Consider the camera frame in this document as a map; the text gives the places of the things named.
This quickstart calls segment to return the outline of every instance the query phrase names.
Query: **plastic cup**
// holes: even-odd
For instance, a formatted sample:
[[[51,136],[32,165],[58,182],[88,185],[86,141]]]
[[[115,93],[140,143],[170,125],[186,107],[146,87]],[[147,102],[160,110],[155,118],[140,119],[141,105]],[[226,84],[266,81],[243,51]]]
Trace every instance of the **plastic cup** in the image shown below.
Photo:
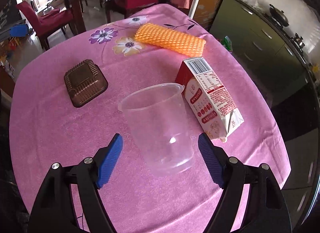
[[[145,162],[158,176],[183,172],[193,164],[183,89],[176,83],[151,86],[118,105]]]

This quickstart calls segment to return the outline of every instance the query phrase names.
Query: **orange foam net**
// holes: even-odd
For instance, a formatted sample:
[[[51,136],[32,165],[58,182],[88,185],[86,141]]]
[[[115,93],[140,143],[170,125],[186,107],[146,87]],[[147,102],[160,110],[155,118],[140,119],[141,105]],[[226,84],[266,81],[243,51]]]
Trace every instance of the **orange foam net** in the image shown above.
[[[187,56],[202,56],[204,39],[156,24],[142,25],[134,36],[136,41],[174,50]]]

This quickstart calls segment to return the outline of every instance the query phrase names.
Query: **brown plastic container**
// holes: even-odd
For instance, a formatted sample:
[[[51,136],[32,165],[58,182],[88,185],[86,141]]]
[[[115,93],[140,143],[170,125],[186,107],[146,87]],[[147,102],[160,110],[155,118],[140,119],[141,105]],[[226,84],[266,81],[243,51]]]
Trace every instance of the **brown plastic container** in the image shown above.
[[[64,82],[75,107],[82,107],[108,88],[106,78],[92,60],[84,60],[69,69]]]

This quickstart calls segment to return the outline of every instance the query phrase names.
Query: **metal bolt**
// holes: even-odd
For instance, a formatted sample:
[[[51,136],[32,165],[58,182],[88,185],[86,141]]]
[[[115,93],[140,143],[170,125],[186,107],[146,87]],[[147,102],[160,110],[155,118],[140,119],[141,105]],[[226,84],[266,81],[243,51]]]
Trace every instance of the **metal bolt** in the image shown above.
[[[87,157],[84,159],[85,164],[90,164],[90,163],[92,163],[92,161],[93,161],[93,159],[91,157]]]
[[[59,166],[60,166],[60,164],[55,162],[54,164],[52,164],[51,168],[55,170],[55,169],[59,168]]]
[[[265,169],[265,170],[268,170],[268,169],[269,169],[269,165],[266,164],[266,163],[261,164],[261,167],[262,167],[263,169]]]
[[[230,161],[230,163],[237,163],[238,159],[236,157],[230,157],[229,161]]]

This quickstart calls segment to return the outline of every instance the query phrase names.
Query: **pink tablecloth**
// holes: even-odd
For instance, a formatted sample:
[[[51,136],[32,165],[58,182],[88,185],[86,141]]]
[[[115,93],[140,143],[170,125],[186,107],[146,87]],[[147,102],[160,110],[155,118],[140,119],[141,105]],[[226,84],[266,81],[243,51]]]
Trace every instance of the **pink tablecloth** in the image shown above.
[[[291,170],[287,152],[278,126],[254,83],[212,35],[181,11],[161,4],[130,19],[75,36],[43,53],[22,70],[13,94],[10,147],[16,180],[29,211],[52,163],[78,164],[107,145],[115,133],[120,133],[124,138],[123,152],[109,183],[99,191],[117,232],[203,232],[221,190],[212,182],[198,150],[197,139],[202,129],[188,104],[189,134],[196,164],[183,173],[163,178],[150,173],[117,109],[118,102],[134,91],[174,82],[181,61],[187,58],[132,40],[130,37],[139,25],[146,22],[207,40],[203,56],[244,118],[227,143],[215,144],[244,164],[269,164],[280,186],[284,185]],[[109,88],[84,107],[75,108],[63,76],[84,59],[92,59],[100,67]],[[233,229],[241,224],[247,194],[245,187]],[[78,198],[75,207],[77,216],[81,216]]]

